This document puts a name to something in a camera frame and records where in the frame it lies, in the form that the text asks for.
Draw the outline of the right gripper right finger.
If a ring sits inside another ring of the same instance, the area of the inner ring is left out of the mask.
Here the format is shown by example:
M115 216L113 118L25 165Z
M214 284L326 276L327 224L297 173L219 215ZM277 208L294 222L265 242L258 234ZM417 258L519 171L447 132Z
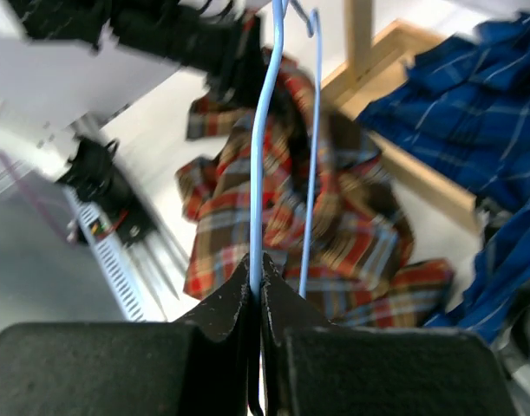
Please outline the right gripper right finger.
M263 256L269 415L517 414L494 354L451 328L344 328L328 322Z

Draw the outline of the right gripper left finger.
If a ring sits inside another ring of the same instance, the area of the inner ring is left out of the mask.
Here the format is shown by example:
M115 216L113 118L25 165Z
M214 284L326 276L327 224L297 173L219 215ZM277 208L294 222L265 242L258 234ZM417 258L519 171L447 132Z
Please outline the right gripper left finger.
M259 415L249 262L173 322L0 333L0 415Z

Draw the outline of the red brown plaid shirt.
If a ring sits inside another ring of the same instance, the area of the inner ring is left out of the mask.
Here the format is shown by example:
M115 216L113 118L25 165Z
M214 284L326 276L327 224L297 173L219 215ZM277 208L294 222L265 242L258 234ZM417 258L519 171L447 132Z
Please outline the red brown plaid shirt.
M278 86L288 112L268 118L263 150L263 248L297 287L311 240L306 298L332 322L417 327L448 293L454 272L435 258L411 263L413 232L381 154L352 120L316 105L305 72L284 59ZM188 112L190 139L225 136L212 159L176 173L183 213L196 225L185 292L211 295L249 250L253 113L205 95Z

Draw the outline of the light blue hanger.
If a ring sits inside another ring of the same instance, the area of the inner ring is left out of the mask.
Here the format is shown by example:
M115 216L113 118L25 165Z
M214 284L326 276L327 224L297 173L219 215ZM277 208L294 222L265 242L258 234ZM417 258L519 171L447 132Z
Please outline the light blue hanger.
M306 284L311 249L312 206L317 170L317 139L321 105L320 81L322 75L323 37L318 9L306 12L298 1L277 0L272 3L274 44L265 80L258 98L254 114L251 141L251 185L250 185L250 249L249 249L249 284L252 298L260 300L260 287L263 277L262 251L262 200L263 200L263 149L266 118L268 115L273 90L276 86L278 71L284 51L285 14L292 7L305 23L308 37L316 40L315 95L311 137L311 161L309 185L307 191L306 212L304 221L303 253L301 260L298 293L306 296Z

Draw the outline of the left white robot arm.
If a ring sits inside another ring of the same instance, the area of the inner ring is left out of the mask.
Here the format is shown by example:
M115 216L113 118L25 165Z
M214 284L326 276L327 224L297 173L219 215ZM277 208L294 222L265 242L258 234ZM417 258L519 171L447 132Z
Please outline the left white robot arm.
M261 45L242 1L0 1L0 98L65 127L116 113L182 67L218 100L252 107Z

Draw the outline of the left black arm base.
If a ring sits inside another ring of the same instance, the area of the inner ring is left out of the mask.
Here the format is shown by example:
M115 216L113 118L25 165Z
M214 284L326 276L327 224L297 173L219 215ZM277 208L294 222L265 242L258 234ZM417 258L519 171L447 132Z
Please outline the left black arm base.
M108 219L88 221L89 234L97 243L115 233L130 246L156 230L156 225L137 198L132 186L114 163L118 141L106 145L79 135L75 157L69 159L69 170L57 182L75 190L82 203L97 205Z

